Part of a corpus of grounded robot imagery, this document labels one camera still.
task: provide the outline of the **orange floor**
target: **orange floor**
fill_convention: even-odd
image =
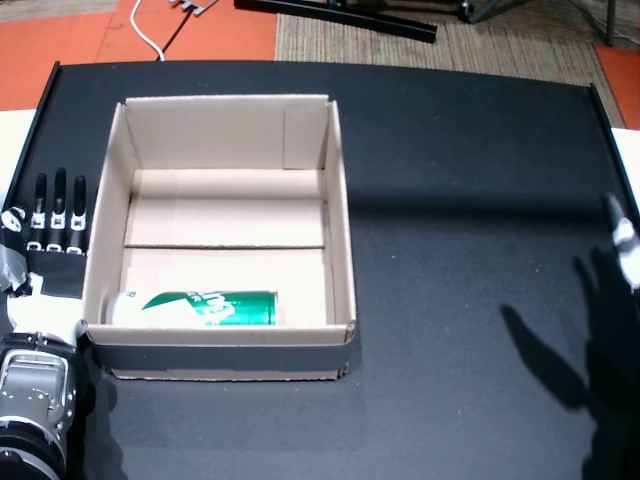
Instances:
[[[35,108],[56,60],[62,64],[155,60],[135,34],[129,14],[135,0],[120,0],[115,12],[0,23],[0,110]],[[144,0],[140,29],[163,47],[185,13],[167,0]],[[273,60],[276,16],[236,10],[219,0],[191,15],[165,52],[167,60]]]
[[[640,130],[640,52],[596,46],[627,128]]]

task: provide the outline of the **black tabletop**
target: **black tabletop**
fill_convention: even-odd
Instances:
[[[95,191],[118,101],[252,93],[338,102],[360,322],[349,374],[103,374],[77,427],[85,477],[626,478],[640,342],[609,255],[600,196],[621,187],[588,88],[353,65],[63,67],[14,199],[28,205],[59,166]]]

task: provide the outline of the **green soda can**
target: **green soda can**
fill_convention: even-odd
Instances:
[[[275,292],[121,292],[109,315],[113,325],[136,327],[276,325],[278,296]]]

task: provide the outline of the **cardboard box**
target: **cardboard box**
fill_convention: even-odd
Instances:
[[[271,290],[275,326],[110,324],[121,291]],[[340,124],[324,95],[132,98],[111,127],[84,319],[121,378],[335,379],[356,308]]]

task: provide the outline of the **beige carpet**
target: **beige carpet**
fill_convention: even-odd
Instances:
[[[594,13],[606,6],[599,0],[590,0],[590,4],[597,7]],[[619,0],[618,12],[627,16],[631,15],[629,12],[640,12],[637,0]],[[573,85],[593,83],[611,124],[624,126],[593,48],[598,33],[569,2],[533,1],[479,25],[466,25],[454,17],[422,11],[393,10],[392,13],[436,23],[436,43],[279,15],[276,60],[394,65]],[[618,30],[622,28],[633,34],[638,21],[640,13],[621,21]]]

